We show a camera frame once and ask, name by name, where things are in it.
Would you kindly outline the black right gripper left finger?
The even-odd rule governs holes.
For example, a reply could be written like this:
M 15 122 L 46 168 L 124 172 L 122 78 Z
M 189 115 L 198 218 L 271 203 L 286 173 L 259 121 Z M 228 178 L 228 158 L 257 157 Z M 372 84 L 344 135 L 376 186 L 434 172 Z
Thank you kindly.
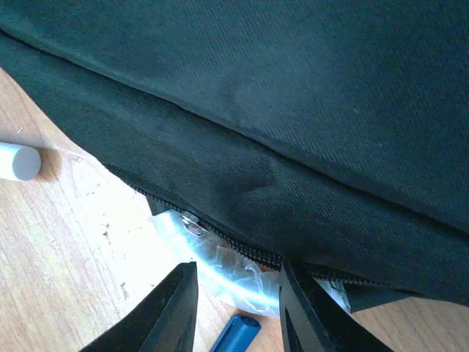
M 198 296 L 196 263 L 180 263 L 125 318 L 82 350 L 192 351 Z

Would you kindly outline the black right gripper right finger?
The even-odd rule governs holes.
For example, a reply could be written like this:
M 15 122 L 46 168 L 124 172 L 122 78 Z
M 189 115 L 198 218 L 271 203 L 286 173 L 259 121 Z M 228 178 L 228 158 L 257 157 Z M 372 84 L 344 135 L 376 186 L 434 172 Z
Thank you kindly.
M 390 351 L 351 318 L 298 263 L 281 267 L 279 306 L 285 351 Z

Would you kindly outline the blue whiteboard marker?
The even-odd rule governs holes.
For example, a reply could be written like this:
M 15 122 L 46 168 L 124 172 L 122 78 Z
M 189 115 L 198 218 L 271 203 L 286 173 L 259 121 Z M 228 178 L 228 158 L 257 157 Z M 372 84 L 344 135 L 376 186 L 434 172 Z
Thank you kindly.
M 233 315 L 214 342 L 210 352 L 246 352 L 260 332 L 258 320 L 247 315 Z

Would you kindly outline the black student backpack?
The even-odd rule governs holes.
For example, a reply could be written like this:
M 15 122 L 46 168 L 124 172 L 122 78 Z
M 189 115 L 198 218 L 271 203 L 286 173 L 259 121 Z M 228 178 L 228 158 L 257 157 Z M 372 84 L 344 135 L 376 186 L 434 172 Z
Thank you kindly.
M 466 1 L 3 1 L 77 145 L 265 265 L 468 304 Z

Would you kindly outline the white glue stick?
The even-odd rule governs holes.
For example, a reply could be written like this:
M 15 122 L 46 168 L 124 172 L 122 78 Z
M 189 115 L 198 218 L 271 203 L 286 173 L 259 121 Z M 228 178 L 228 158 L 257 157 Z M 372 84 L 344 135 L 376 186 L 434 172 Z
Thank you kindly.
M 21 144 L 1 143 L 1 179 L 30 181 L 40 173 L 41 157 L 36 149 Z

